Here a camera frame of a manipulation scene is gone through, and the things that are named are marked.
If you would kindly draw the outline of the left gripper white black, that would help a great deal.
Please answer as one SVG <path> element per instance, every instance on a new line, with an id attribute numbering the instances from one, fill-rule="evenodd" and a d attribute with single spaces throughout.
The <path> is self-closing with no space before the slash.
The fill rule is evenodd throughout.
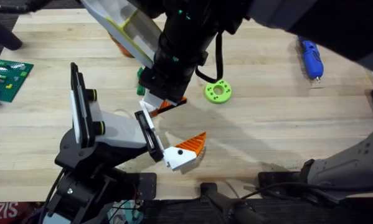
<path id="1" fill-rule="evenodd" d="M 193 162 L 205 146 L 207 133 L 200 133 L 175 146 L 159 143 L 148 124 L 158 115 L 153 105 L 139 101 L 135 118 L 102 111 L 97 102 L 72 100 L 72 128 L 63 136 L 55 163 L 65 170 L 107 170 L 144 153 L 158 162 L 164 159 L 172 170 Z"/>

